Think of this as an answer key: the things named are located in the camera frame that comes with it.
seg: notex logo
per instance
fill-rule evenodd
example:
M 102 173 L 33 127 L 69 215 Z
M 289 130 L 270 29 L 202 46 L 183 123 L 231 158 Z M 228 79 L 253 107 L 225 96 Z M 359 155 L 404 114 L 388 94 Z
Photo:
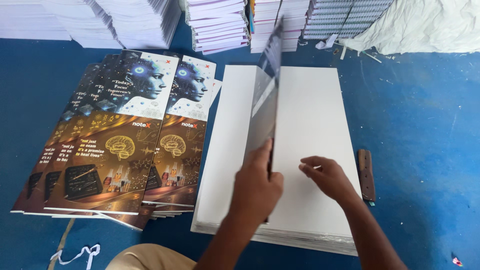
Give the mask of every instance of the notex logo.
M 150 128 L 151 123 L 135 123 L 135 122 L 133 122 L 132 125 Z
M 187 126 L 187 127 L 192 127 L 192 128 L 197 128 L 198 124 L 187 124 L 187 123 L 182 123 L 182 126 Z

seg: beige pants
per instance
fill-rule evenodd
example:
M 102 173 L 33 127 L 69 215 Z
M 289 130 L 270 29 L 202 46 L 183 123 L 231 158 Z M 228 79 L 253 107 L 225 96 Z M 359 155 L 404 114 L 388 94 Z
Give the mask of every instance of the beige pants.
M 195 262 L 155 244 L 134 245 L 120 252 L 106 270 L 192 270 Z

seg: blue floor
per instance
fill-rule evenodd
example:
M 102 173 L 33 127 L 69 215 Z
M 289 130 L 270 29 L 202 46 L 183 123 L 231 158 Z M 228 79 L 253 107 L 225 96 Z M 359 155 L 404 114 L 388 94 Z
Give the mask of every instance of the blue floor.
M 216 62 L 216 79 L 225 64 L 256 63 L 259 54 L 249 48 L 194 53 L 183 19 L 170 50 Z M 478 269 L 480 53 L 378 55 L 378 63 L 350 50 L 340 60 L 340 52 L 314 45 L 284 53 L 283 65 L 338 69 L 353 149 L 372 152 L 378 199 L 370 209 L 400 257 L 413 270 L 456 269 L 454 254 L 465 269 Z M 0 39 L 0 49 L 0 269 L 42 270 L 69 220 L 9 210 L 85 66 L 119 50 L 13 39 Z M 214 118 L 211 113 L 209 122 Z M 129 246 L 157 243 L 197 260 L 212 236 L 191 233 L 191 221 L 191 213 L 149 221 L 138 233 L 107 220 L 77 219 L 62 257 L 98 243 L 92 269 L 104 269 Z M 83 270 L 86 260 L 55 269 Z M 237 269 L 353 270 L 360 264 L 357 257 L 251 242 Z

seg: human hand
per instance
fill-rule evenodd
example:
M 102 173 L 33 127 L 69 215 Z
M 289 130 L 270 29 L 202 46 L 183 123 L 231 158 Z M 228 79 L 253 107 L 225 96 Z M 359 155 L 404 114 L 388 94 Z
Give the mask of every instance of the human hand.
M 272 213 L 283 192 L 283 175 L 273 172 L 268 179 L 267 164 L 272 139 L 249 153 L 246 162 L 235 175 L 229 217 L 241 220 L 255 229 Z
M 359 198 L 342 167 L 335 160 L 313 156 L 302 158 L 300 161 L 302 164 L 299 165 L 299 169 L 340 205 L 350 199 Z

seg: brain illustration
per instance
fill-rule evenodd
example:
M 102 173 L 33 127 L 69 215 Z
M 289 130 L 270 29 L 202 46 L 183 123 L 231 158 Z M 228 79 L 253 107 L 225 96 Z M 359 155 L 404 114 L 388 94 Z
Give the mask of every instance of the brain illustration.
M 119 160 L 128 158 L 135 151 L 133 140 L 127 136 L 112 137 L 105 143 L 105 147 L 110 153 L 117 154 Z
M 166 151 L 171 152 L 173 157 L 178 157 L 182 153 L 185 153 L 185 142 L 180 136 L 167 135 L 160 140 L 160 145 L 165 148 Z

